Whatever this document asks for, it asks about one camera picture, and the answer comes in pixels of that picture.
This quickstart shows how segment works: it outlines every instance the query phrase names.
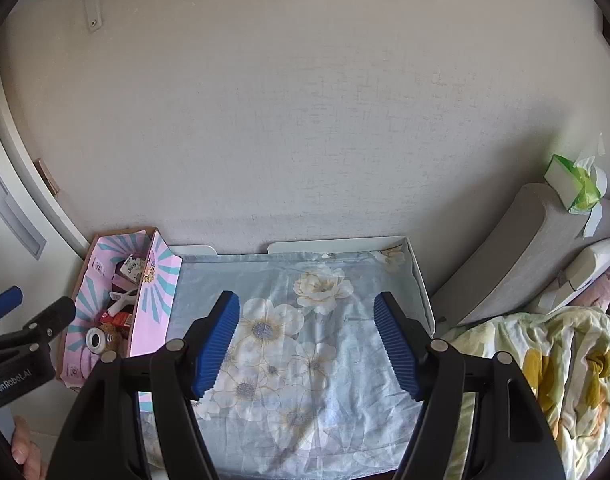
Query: light blue floral fabric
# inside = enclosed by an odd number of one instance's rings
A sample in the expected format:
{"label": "light blue floral fabric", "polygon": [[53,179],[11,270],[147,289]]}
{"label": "light blue floral fabric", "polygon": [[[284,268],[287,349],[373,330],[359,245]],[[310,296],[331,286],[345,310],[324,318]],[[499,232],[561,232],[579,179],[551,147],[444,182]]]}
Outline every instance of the light blue floral fabric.
{"label": "light blue floral fabric", "polygon": [[[420,403],[399,388],[373,321],[394,294],[427,328],[405,246],[373,253],[184,256],[167,339],[205,317],[223,290],[239,326],[214,388],[194,405],[223,476],[352,479],[394,469]],[[153,415],[142,414],[160,464]]]}

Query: finger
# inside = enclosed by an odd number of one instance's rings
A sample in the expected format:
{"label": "finger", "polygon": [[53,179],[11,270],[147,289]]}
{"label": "finger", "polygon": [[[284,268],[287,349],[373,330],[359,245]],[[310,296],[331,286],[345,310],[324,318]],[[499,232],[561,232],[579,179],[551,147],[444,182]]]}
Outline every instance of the finger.
{"label": "finger", "polygon": [[29,445],[28,459],[23,466],[23,476],[26,480],[39,480],[41,475],[41,450],[34,443]]}
{"label": "finger", "polygon": [[47,463],[41,462],[41,476],[39,476],[38,480],[45,480],[47,477]]}
{"label": "finger", "polygon": [[16,429],[12,435],[12,458],[17,464],[24,464],[29,455],[29,426],[22,416],[15,415]]}

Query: gray cushion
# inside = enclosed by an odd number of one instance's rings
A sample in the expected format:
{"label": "gray cushion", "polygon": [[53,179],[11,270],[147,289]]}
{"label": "gray cushion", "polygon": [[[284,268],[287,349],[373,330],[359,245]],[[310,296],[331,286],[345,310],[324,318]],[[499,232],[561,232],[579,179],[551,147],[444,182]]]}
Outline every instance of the gray cushion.
{"label": "gray cushion", "polygon": [[593,237],[579,234],[587,216],[563,209],[547,184],[526,184],[487,240],[432,296],[450,326],[506,314],[528,303],[586,246],[610,238],[610,201]]}

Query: wall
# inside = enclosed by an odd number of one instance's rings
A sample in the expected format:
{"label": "wall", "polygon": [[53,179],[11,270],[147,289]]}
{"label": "wall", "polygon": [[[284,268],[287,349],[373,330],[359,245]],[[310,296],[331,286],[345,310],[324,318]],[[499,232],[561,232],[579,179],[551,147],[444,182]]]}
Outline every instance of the wall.
{"label": "wall", "polygon": [[429,288],[553,149],[603,132],[592,0],[43,0],[0,35],[32,156],[86,235],[220,253],[409,234]]}

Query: white door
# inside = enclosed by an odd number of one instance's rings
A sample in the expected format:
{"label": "white door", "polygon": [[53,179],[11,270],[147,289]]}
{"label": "white door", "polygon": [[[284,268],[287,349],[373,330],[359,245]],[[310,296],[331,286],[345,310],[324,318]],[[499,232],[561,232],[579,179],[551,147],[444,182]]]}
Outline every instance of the white door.
{"label": "white door", "polygon": [[[23,303],[0,320],[0,334],[23,324],[61,296],[70,296],[82,260],[55,231],[18,178],[0,143],[0,293],[12,285]],[[58,339],[52,343],[52,358]],[[12,403],[47,456],[75,394],[50,381]]]}

